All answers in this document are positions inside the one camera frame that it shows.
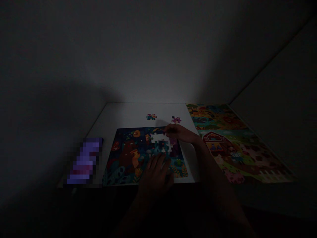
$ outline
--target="hand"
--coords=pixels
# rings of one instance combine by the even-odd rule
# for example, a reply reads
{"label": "hand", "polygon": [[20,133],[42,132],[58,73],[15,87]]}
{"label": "hand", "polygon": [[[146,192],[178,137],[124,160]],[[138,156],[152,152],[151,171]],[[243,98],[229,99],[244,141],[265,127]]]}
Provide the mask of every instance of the hand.
{"label": "hand", "polygon": [[199,135],[191,132],[181,125],[168,124],[164,130],[167,137],[176,138],[187,143],[195,143],[200,140]]}
{"label": "hand", "polygon": [[172,173],[168,181],[165,182],[165,176],[171,164],[171,159],[168,159],[162,167],[164,159],[165,154],[159,153],[157,156],[154,155],[146,165],[144,174],[139,182],[137,194],[137,198],[143,202],[152,204],[174,184]]}

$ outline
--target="gray wall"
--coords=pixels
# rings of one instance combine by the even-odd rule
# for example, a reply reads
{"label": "gray wall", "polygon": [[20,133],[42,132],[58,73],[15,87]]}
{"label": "gray wall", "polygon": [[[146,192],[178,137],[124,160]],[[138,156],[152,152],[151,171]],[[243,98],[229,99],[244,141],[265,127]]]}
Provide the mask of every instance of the gray wall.
{"label": "gray wall", "polygon": [[2,1],[1,15],[0,207],[8,210],[0,224],[19,226],[44,220],[66,153],[115,97],[93,80],[49,5]]}
{"label": "gray wall", "polygon": [[23,201],[21,222],[106,102],[229,102],[311,13],[300,0],[0,4],[0,205]]}
{"label": "gray wall", "polygon": [[298,176],[317,211],[317,17],[280,52],[231,107]]}
{"label": "gray wall", "polygon": [[300,0],[53,2],[78,57],[121,102],[228,103],[310,15]]}

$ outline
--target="left hand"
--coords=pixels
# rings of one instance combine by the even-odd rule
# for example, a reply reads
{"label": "left hand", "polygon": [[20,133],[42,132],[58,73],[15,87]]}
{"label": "left hand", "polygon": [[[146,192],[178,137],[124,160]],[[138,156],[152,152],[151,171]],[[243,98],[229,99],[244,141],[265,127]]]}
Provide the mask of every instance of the left hand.
{"label": "left hand", "polygon": [[165,194],[174,184],[173,173],[170,174],[168,181],[165,182],[171,159],[168,159],[162,167],[164,159],[165,154],[161,153],[157,156],[154,155],[150,159],[140,179],[137,198],[151,204]]}

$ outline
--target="phone screen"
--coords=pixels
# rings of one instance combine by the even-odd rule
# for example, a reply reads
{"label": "phone screen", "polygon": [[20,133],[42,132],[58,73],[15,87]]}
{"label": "phone screen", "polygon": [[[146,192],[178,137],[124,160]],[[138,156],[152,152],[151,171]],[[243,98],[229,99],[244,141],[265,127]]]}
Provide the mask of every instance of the phone screen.
{"label": "phone screen", "polygon": [[101,155],[102,142],[103,138],[84,138],[65,184],[87,184],[91,181]]}

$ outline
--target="colorful jigsaw puzzle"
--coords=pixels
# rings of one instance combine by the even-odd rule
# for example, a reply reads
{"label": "colorful jigsaw puzzle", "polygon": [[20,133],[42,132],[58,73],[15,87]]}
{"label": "colorful jigsaw puzzle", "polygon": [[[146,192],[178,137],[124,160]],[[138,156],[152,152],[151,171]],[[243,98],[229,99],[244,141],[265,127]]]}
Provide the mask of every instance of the colorful jigsaw puzzle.
{"label": "colorful jigsaw puzzle", "polygon": [[155,114],[148,114],[148,115],[146,116],[146,118],[147,118],[148,120],[155,120],[155,118],[157,118],[157,116],[156,116]]}
{"label": "colorful jigsaw puzzle", "polygon": [[197,130],[244,130],[248,127],[227,105],[187,104]]}
{"label": "colorful jigsaw puzzle", "polygon": [[231,183],[295,180],[229,106],[187,104],[187,108],[199,135]]}
{"label": "colorful jigsaw puzzle", "polygon": [[174,122],[174,124],[180,124],[181,123],[181,118],[180,117],[172,117],[172,122]]}
{"label": "colorful jigsaw puzzle", "polygon": [[251,130],[199,130],[231,183],[292,182],[291,172]]}
{"label": "colorful jigsaw puzzle", "polygon": [[187,177],[178,140],[168,138],[163,129],[117,129],[103,175],[103,186],[138,183],[148,161],[159,153],[166,153],[166,159],[171,159],[170,170],[175,178]]}

